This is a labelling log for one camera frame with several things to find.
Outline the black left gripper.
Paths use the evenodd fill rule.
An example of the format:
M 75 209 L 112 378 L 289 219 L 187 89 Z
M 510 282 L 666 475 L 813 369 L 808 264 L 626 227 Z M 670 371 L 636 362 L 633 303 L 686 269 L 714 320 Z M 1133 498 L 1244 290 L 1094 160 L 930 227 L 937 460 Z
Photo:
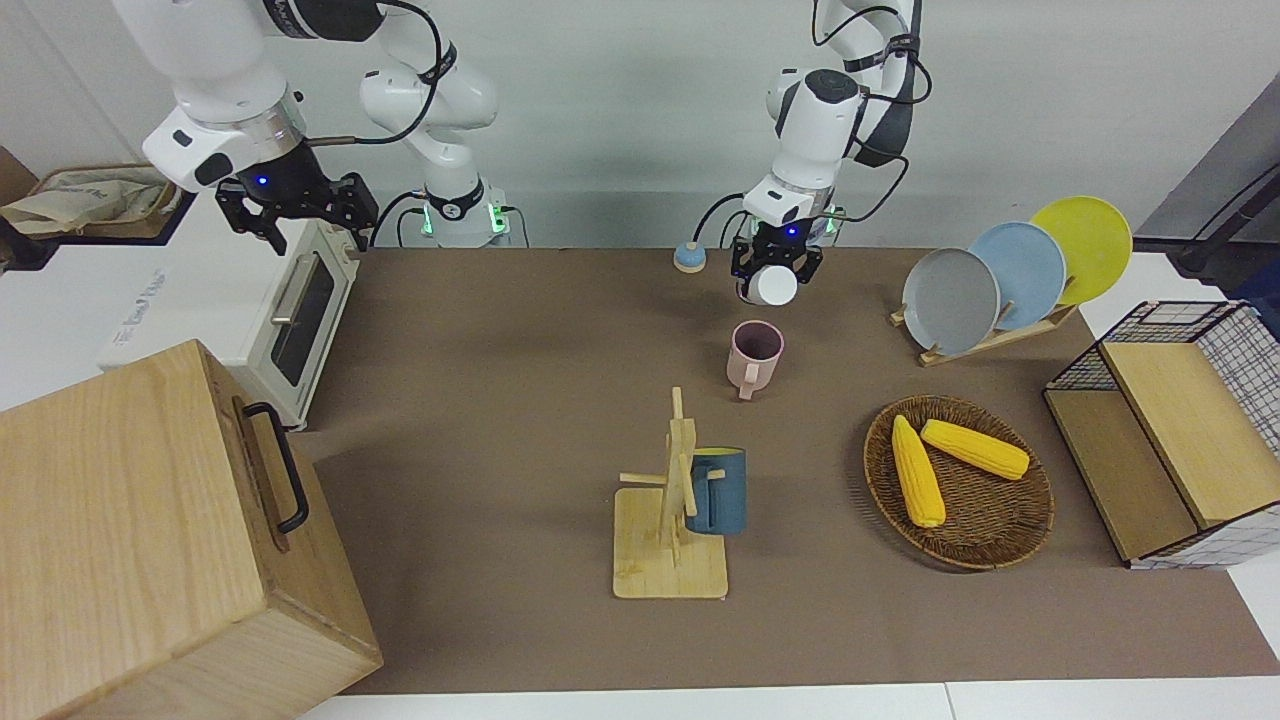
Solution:
M 813 222 L 792 222 L 785 225 L 771 225 L 758 222 L 751 242 L 735 240 L 731 245 L 731 275 L 736 281 L 750 281 L 765 265 L 795 268 L 795 261 L 804 259 L 797 268 L 797 283 L 808 284 L 823 260 L 823 252 L 810 246 Z

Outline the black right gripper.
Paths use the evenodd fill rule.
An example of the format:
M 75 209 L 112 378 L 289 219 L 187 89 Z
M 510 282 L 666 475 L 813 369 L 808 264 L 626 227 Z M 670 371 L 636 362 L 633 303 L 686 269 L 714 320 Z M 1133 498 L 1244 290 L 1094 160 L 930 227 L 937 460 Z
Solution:
M 276 205 L 302 204 L 326 208 L 333 204 L 334 224 L 348 231 L 360 252 L 367 252 L 378 228 L 380 208 L 361 174 L 348 172 L 335 184 L 328 178 L 307 140 L 291 151 L 236 173 L 241 184 L 219 184 L 215 201 L 232 231 L 253 234 L 284 258 L 287 241 L 278 228 Z M 251 199 L 261 211 L 244 202 Z

